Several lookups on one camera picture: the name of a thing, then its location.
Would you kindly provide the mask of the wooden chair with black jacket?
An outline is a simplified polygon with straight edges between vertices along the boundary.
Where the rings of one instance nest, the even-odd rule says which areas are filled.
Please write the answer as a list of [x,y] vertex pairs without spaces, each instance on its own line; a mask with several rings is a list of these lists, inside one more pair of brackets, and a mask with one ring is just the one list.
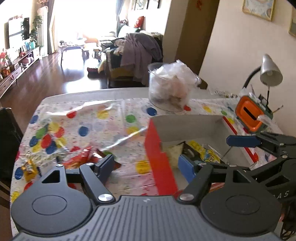
[[1,200],[8,200],[14,164],[23,138],[11,108],[1,108]]

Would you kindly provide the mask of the wooden tv cabinet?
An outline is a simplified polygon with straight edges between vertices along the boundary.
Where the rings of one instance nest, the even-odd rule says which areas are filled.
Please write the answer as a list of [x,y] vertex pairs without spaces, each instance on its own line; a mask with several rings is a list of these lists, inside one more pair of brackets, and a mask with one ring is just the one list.
[[35,62],[41,60],[40,48],[28,50],[22,56],[16,58],[12,65],[9,66],[10,73],[1,80],[1,97],[14,84],[18,85],[18,79],[24,74]]

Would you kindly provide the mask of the pale yellow snack packet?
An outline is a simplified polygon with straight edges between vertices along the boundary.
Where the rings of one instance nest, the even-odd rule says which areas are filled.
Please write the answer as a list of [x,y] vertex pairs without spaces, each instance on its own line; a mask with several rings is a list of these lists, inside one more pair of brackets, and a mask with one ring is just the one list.
[[182,154],[183,147],[184,147],[184,143],[180,143],[178,145],[164,148],[164,152],[166,153],[166,156],[168,158],[171,168],[174,168],[174,169],[178,168],[178,159],[179,159],[179,156]]

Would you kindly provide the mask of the clear tub with plastic bag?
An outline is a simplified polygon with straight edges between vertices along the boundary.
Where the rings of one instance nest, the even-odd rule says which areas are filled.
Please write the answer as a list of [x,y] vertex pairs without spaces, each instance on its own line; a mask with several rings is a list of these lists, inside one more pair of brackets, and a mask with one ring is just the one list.
[[152,63],[149,72],[149,100],[166,111],[182,111],[189,102],[191,92],[202,83],[181,60],[173,63]]

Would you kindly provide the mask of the yellow cartoon snack packet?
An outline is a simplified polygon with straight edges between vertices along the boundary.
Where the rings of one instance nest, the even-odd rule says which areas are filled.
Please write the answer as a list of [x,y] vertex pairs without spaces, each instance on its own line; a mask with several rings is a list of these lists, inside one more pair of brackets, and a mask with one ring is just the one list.
[[194,140],[188,141],[187,144],[200,153],[200,158],[202,161],[218,164],[221,163],[220,154],[209,144],[200,145]]

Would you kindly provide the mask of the orange green tissue holder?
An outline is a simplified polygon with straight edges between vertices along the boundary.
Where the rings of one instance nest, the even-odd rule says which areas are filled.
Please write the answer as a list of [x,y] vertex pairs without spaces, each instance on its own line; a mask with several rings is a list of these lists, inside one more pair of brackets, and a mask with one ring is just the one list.
[[258,119],[259,116],[267,116],[271,120],[273,119],[273,112],[267,105],[262,104],[261,100],[254,100],[248,95],[240,98],[235,114],[249,133],[261,132],[267,127]]

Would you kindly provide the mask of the grey desk lamp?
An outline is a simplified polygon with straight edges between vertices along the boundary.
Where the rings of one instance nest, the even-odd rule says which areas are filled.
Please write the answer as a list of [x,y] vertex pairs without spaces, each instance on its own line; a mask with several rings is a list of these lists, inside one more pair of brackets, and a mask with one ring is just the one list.
[[258,72],[260,72],[261,83],[263,83],[265,86],[268,87],[267,100],[266,100],[266,103],[268,104],[270,88],[281,84],[283,81],[283,75],[280,69],[278,68],[278,66],[274,63],[272,58],[269,56],[269,54],[264,54],[262,56],[262,64],[250,73],[250,75],[248,76],[247,80],[243,85],[243,88],[247,88],[253,76],[256,75]]

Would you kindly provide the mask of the red white cardboard box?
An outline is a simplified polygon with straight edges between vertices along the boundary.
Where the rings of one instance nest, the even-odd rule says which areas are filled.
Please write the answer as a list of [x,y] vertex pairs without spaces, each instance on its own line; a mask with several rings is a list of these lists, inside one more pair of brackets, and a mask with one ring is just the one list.
[[229,135],[243,135],[242,126],[222,115],[160,115],[149,121],[145,151],[150,162],[159,195],[173,195],[194,178],[193,168],[179,156],[225,164],[251,167],[259,161],[253,148],[232,148],[226,143]]

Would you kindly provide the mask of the sofa with piled clothes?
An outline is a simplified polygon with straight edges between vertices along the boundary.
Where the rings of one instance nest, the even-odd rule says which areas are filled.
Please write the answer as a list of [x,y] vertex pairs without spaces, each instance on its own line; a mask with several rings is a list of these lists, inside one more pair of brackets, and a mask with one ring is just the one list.
[[123,25],[118,36],[101,43],[98,73],[105,72],[109,82],[149,85],[148,66],[163,61],[163,34]]

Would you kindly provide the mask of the dark brown snack packet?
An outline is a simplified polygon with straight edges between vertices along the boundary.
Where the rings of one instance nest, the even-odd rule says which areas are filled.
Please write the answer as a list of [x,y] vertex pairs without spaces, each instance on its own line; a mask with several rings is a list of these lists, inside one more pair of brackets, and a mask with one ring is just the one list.
[[186,142],[183,142],[182,154],[187,156],[191,161],[200,161],[200,153]]

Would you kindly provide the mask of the colourful balloon tablecloth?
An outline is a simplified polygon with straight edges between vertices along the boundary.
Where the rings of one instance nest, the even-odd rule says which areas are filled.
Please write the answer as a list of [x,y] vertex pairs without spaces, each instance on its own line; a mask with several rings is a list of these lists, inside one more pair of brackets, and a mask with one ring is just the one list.
[[[189,238],[188,222],[178,214],[176,203],[160,200],[154,207],[131,196],[157,195],[144,142],[149,121],[154,116],[176,115],[153,106],[146,98],[106,101],[69,102],[39,106],[28,125],[16,161],[14,190],[11,195],[11,216],[22,230],[39,235],[54,235],[62,226],[77,225],[78,216],[89,218],[90,200],[80,192],[80,186],[71,189],[78,206],[56,195],[42,194],[46,184],[37,189],[34,201],[45,200],[53,215],[41,215],[41,206],[23,202],[24,193],[40,178],[36,175],[26,182],[21,166],[32,160],[42,175],[55,166],[56,158],[64,159],[70,152],[92,146],[94,151],[111,154],[121,167],[107,179],[107,187],[121,199],[121,205],[102,210],[95,233],[104,240],[177,240]],[[102,236],[106,229],[119,230]]]

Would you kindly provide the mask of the wooden coffee table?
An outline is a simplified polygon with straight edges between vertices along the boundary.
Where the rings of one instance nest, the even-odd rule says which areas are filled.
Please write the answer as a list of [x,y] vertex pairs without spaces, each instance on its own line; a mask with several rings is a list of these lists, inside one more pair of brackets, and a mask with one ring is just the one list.
[[76,49],[80,49],[81,51],[83,51],[84,46],[85,46],[85,43],[83,41],[82,42],[78,41],[76,43],[69,43],[69,44],[64,41],[60,41],[60,45],[58,46],[58,49],[61,53],[61,64],[63,62],[64,53],[66,53],[67,51],[76,50]]

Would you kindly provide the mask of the wall television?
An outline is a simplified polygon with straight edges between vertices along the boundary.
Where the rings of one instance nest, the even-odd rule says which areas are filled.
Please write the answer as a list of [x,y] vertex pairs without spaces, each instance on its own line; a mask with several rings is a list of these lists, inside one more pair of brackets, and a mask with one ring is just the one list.
[[5,48],[20,49],[23,42],[30,38],[30,18],[10,18],[4,24]]

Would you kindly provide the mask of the yellow gold candy packet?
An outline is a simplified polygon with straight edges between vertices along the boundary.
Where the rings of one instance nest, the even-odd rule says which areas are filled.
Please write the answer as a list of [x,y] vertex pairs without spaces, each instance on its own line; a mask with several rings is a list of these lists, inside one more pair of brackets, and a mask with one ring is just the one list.
[[37,167],[36,167],[35,163],[32,160],[26,161],[21,166],[21,169],[23,171],[26,182],[30,182],[38,174]]

